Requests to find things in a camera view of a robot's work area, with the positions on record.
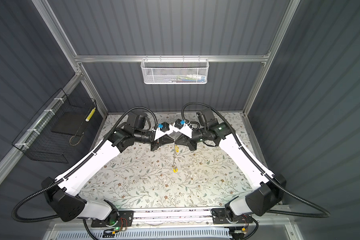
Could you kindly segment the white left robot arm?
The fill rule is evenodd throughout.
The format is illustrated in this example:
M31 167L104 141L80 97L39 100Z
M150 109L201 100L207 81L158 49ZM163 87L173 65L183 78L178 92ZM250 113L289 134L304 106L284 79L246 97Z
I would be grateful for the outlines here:
M130 111L126 122L118 121L101 142L72 168L55 179L47 178L43 181L42 186L47 188L46 200L58 218L64 222L97 219L108 226L118 222L118 209L110 201L85 200L79 196L79 192L104 165L134 143L149 144L151 151L174 143L170 137L174 131L172 125L163 122L150 130L144 128L148 122L146 113Z

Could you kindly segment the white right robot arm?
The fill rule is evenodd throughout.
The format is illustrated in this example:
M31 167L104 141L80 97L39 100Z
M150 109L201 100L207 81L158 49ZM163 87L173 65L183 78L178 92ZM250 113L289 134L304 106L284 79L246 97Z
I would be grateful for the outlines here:
M225 215L228 221L247 214L262 216L277 205L284 197L284 192L277 188L266 176L272 177L281 186L286 185L283 176L275 176L268 170L240 140L232 126L227 122L219 123L210 108L197 112L199 129L192 129L190 121L177 119L171 128L181 135L176 139L177 145L186 146L190 151L197 149L198 143L214 142L220 147L244 173L252 188L252 192L235 197L225 205Z

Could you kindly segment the yellow marker pen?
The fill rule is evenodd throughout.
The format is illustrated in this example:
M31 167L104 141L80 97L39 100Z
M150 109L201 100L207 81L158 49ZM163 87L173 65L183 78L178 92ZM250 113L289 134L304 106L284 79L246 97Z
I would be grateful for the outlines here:
M89 122L95 112L96 112L96 107L94 107L94 108L88 113L88 115L87 115L86 118L85 118L85 121L86 121L86 122Z

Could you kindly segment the black foam pad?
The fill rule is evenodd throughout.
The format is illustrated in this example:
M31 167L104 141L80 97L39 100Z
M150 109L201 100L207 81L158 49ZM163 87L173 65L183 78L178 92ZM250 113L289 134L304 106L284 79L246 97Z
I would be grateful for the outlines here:
M85 121L85 118L85 114L71 112L64 113L52 127L51 132L81 137L89 124L89 122Z

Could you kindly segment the white vent grille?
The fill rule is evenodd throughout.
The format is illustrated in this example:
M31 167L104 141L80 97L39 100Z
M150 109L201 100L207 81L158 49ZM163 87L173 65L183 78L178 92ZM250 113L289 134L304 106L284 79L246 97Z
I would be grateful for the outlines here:
M92 234L98 240L230 240L229 230L225 228L167 228L167 229L129 229L123 232L96 230Z

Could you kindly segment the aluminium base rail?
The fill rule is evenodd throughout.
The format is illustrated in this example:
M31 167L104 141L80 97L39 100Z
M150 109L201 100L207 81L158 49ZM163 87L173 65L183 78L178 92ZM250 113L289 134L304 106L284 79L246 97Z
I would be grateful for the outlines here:
M247 225L257 221L263 225L286 225L291 222L286 215L264 214L261 217L247 214L228 218L224 208L197 207L173 209L133 209L122 210L115 226L142 228L149 226L210 226L210 225Z

